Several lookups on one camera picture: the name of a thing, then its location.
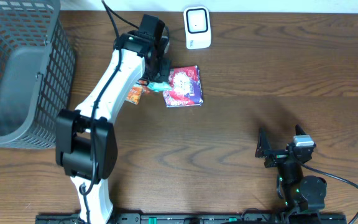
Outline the teal snack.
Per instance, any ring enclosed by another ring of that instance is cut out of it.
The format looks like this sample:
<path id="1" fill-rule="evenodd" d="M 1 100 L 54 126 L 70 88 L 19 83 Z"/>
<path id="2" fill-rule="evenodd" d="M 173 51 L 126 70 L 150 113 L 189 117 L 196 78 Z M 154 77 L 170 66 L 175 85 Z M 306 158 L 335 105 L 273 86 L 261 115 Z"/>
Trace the teal snack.
<path id="1" fill-rule="evenodd" d="M 147 85 L 147 88 L 154 92 L 161 92 L 161 91 L 170 91 L 172 87 L 167 82 L 157 83 L 157 82 L 150 82 Z"/>

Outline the brown orange chocolate bar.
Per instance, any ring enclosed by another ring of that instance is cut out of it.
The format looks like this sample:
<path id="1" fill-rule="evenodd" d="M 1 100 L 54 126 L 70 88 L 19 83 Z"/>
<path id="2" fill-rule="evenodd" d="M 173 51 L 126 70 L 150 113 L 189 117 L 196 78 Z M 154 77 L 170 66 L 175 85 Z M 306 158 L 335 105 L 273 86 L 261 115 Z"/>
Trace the brown orange chocolate bar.
<path id="1" fill-rule="evenodd" d="M 138 85 L 140 85 L 143 89 L 143 94 L 149 94 L 150 89 L 148 88 L 149 82 L 147 80 L 139 80 L 137 82 Z"/>

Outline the small orange juice carton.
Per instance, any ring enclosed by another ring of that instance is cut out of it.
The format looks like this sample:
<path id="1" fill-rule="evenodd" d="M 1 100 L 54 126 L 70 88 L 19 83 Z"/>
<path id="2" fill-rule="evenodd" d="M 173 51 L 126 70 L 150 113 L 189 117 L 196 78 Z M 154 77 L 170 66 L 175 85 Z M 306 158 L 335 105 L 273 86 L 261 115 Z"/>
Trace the small orange juice carton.
<path id="1" fill-rule="evenodd" d="M 142 85 L 135 84 L 127 94 L 126 101 L 138 105 L 143 92 L 144 88 Z"/>

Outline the red purple snack packet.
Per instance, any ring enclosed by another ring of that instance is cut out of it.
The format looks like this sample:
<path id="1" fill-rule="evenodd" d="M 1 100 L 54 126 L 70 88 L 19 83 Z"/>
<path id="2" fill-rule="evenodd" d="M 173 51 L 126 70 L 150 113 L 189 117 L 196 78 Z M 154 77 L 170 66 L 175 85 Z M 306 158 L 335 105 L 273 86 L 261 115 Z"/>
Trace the red purple snack packet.
<path id="1" fill-rule="evenodd" d="M 201 106 L 203 94 L 197 65 L 173 68 L 168 77 L 170 90 L 163 91 L 166 107 Z"/>

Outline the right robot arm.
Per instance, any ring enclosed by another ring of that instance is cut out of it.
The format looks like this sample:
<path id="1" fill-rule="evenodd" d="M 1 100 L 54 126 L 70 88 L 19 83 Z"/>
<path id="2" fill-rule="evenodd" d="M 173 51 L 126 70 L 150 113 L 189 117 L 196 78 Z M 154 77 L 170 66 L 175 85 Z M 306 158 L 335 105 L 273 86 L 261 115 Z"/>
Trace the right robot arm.
<path id="1" fill-rule="evenodd" d="M 266 168 L 278 169 L 277 191 L 286 209 L 277 215 L 280 223 L 322 223 L 319 212 L 325 208 L 326 181 L 303 174 L 302 166 L 312 159 L 316 144 L 303 129 L 295 126 L 292 142 L 285 149 L 274 150 L 266 132 L 260 128 L 255 157 L 264 158 Z"/>

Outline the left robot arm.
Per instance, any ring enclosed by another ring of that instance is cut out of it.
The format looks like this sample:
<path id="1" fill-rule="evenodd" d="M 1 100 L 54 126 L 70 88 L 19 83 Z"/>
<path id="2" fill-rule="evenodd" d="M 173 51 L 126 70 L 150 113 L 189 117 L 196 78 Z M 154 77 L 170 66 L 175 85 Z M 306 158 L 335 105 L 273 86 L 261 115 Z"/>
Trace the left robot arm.
<path id="1" fill-rule="evenodd" d="M 87 98 L 57 116 L 56 163 L 76 187 L 83 223 L 107 223 L 111 217 L 108 178 L 117 160 L 114 123 L 138 81 L 168 82 L 168 44 L 165 23 L 145 14 L 138 29 L 117 37 L 109 66 Z"/>

